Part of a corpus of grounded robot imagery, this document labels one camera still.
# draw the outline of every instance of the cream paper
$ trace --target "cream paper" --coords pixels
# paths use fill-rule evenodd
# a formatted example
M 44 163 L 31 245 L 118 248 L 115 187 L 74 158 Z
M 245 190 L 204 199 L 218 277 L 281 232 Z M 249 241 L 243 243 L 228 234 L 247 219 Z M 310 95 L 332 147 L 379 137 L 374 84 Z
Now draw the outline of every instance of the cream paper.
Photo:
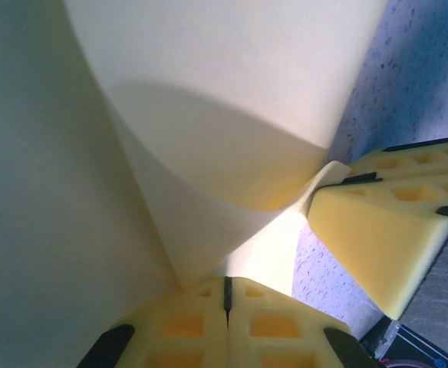
M 290 294 L 304 204 L 349 171 L 320 169 L 386 0 L 65 3 L 180 282 Z

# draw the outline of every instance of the curved paper sheet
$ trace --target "curved paper sheet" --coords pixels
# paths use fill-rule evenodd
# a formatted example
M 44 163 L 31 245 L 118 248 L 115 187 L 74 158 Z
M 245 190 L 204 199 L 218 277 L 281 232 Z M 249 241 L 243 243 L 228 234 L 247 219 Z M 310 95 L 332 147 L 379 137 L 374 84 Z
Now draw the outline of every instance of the curved paper sheet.
M 291 213 L 323 165 L 385 3 L 66 1 L 182 283 L 242 245 L 224 271 L 260 279 L 256 266 L 241 270 L 243 255 L 297 241 L 303 222 Z

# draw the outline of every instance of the paper roll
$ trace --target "paper roll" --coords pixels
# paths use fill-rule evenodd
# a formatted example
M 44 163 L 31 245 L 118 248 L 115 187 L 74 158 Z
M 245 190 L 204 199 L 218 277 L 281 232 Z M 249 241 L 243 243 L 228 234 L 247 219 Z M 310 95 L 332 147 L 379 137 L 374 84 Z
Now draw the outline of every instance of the paper roll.
M 180 281 L 224 261 L 290 294 L 299 204 L 348 173 L 310 182 L 386 0 L 66 4 Z

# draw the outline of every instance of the yellow foam block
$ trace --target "yellow foam block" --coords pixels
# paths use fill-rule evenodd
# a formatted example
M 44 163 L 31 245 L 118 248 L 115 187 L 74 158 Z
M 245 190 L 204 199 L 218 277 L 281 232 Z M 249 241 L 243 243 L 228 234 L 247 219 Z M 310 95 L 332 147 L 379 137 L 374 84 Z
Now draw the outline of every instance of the yellow foam block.
M 373 151 L 351 164 L 350 176 L 377 172 L 383 179 L 448 175 L 448 143 L 403 149 Z
M 222 278 L 204 281 L 116 322 L 135 328 L 117 368 L 227 367 L 222 288 Z
M 389 317 L 397 319 L 448 237 L 448 175 L 319 189 L 311 229 Z
M 246 278 L 232 279 L 229 366 L 343 368 L 324 329 L 339 320 Z

